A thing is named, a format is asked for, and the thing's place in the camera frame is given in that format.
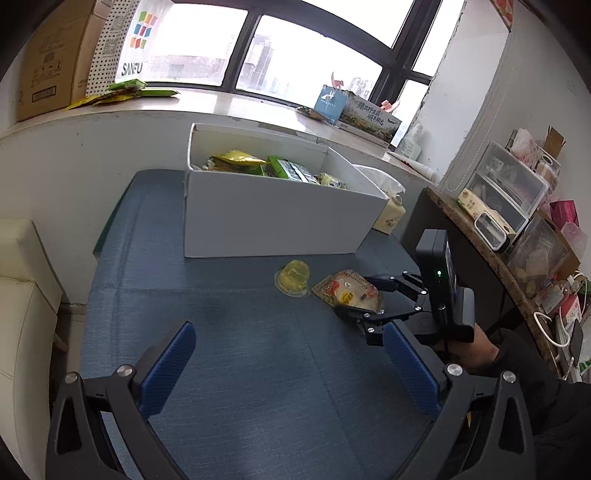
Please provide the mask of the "person's right hand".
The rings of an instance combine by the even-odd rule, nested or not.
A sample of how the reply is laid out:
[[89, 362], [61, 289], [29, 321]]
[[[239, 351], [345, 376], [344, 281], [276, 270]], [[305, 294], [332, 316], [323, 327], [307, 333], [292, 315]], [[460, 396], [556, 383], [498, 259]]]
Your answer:
[[451, 350], [459, 364], [469, 372], [491, 365], [499, 353], [499, 348], [489, 340], [478, 324], [475, 325], [472, 343], [456, 343]]

